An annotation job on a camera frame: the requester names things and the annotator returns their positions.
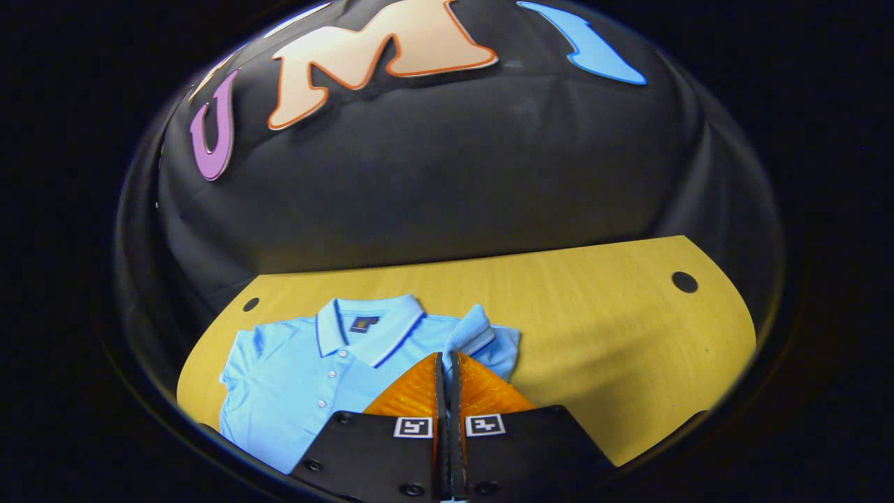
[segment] blue letter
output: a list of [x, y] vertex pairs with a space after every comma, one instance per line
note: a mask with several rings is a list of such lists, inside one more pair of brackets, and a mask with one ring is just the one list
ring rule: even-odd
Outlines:
[[568, 55], [568, 59], [577, 68], [616, 81], [645, 85], [645, 77], [621, 59], [602, 37], [590, 29], [590, 24], [584, 18], [546, 5], [530, 2], [519, 2], [519, 5], [541, 13], [565, 36], [574, 47], [574, 52]]

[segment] polo shirt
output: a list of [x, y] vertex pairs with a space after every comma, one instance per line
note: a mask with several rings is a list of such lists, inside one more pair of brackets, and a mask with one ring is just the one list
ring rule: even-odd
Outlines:
[[[480, 305], [462, 319], [426, 314], [410, 294], [332, 299], [315, 317], [240, 330], [220, 375], [227, 388], [221, 434], [290, 473], [332, 413], [363, 412], [438, 351], [461, 351], [508, 381], [519, 331], [492, 326]], [[450, 358], [443, 364], [449, 385]]]

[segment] yellow table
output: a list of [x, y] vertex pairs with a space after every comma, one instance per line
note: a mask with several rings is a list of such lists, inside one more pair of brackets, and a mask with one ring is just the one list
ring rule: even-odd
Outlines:
[[[671, 281], [698, 282], [687, 294]], [[217, 317], [187, 359], [177, 400], [219, 429], [217, 381], [236, 331], [313, 316], [334, 297], [413, 294], [426, 312], [462, 317], [480, 303], [491, 322], [521, 330], [511, 383], [537, 406], [569, 408], [622, 465], [710, 409], [755, 350], [736, 288], [686, 237], [373, 269], [257, 277]], [[244, 311], [257, 298], [257, 306]]]

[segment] shirt logo tag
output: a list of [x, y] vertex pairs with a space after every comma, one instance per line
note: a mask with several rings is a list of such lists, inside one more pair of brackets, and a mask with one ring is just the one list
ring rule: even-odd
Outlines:
[[375, 325], [378, 322], [378, 316], [358, 316], [354, 320], [354, 324], [350, 326], [349, 330], [358, 334], [366, 334], [369, 331], [369, 326]]
[[431, 439], [432, 418], [399, 417], [394, 425], [396, 439]]
[[486, 437], [504, 433], [506, 433], [506, 428], [502, 424], [502, 417], [497, 413], [466, 416], [467, 437]]

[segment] beige letter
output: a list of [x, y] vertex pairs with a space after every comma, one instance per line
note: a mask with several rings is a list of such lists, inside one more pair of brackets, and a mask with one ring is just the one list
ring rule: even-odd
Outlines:
[[314, 87], [314, 65], [350, 90], [367, 85], [389, 38], [397, 55], [385, 67], [395, 77], [483, 68], [497, 54], [476, 44], [453, 15], [454, 0], [402, 0], [379, 11], [361, 31], [333, 26], [311, 31], [276, 51], [282, 60], [279, 99], [267, 125], [280, 130], [313, 114], [329, 97]]

